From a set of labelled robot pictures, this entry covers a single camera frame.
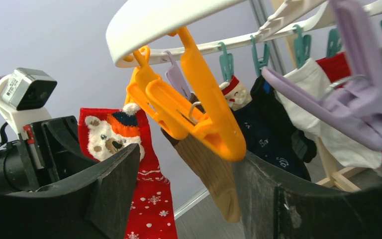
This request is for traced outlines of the brown sock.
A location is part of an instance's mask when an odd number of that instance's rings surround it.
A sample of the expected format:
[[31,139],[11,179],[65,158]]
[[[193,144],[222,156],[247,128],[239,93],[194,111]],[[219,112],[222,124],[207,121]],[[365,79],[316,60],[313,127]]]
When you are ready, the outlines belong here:
[[191,134],[177,140],[164,129],[161,131],[207,188],[223,218],[229,223],[240,222],[241,210],[231,163],[220,158]]

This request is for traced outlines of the orange clip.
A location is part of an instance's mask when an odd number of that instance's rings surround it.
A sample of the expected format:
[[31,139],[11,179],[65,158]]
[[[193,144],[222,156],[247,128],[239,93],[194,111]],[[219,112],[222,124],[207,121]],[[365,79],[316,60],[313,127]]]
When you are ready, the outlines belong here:
[[155,73],[149,65],[150,48],[145,45],[133,51],[132,56],[124,57],[125,61],[136,60],[129,85],[126,88],[126,103],[136,103],[143,109],[165,132],[177,140],[188,136],[189,131],[179,123],[179,118],[168,113],[173,107],[163,104],[160,96],[154,90],[156,87],[167,87],[162,77]]
[[175,31],[184,46],[180,57],[183,74],[194,90],[204,114],[193,109],[198,121],[191,133],[214,153],[228,161],[242,160],[246,154],[244,136],[222,94],[214,75],[186,27]]

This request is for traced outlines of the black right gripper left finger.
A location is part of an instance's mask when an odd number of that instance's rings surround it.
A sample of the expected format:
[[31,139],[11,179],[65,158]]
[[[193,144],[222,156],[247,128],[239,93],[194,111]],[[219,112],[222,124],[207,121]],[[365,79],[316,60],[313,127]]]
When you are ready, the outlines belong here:
[[0,239],[121,239],[140,149],[110,158],[37,191],[0,194]]

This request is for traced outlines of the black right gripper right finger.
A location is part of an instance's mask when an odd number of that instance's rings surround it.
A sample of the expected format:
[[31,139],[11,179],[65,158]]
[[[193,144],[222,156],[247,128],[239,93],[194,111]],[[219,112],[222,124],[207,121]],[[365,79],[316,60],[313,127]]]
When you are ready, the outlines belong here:
[[382,239],[382,184],[326,188],[251,152],[234,163],[234,178],[248,239]]

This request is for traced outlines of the white oval clip hanger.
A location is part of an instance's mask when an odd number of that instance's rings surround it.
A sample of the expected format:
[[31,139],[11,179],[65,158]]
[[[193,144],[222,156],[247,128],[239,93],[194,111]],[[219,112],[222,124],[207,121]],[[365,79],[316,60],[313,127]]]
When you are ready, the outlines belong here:
[[[129,0],[114,15],[106,41],[114,64],[137,66],[132,53],[174,31],[237,4],[235,0]],[[197,45],[199,53],[218,52],[221,43],[229,49],[287,37],[300,30],[311,31],[336,24],[347,47],[347,59],[356,74],[382,77],[382,60],[370,16],[382,14],[382,0],[362,5],[354,0],[286,0],[254,33]]]

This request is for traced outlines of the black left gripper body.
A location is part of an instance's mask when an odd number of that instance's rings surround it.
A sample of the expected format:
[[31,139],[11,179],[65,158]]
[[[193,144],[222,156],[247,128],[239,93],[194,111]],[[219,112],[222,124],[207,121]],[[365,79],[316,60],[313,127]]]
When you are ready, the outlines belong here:
[[35,191],[95,165],[80,150],[74,116],[33,122],[27,139],[8,141],[0,129],[0,193]]

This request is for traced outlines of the red snowflake sock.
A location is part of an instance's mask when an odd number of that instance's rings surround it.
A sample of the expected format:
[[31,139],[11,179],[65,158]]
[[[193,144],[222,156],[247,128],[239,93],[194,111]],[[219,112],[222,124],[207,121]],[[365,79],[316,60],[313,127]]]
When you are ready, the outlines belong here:
[[81,151],[96,161],[132,143],[139,145],[140,164],[124,237],[176,239],[171,186],[153,149],[146,113],[136,103],[120,110],[81,108],[78,124]]

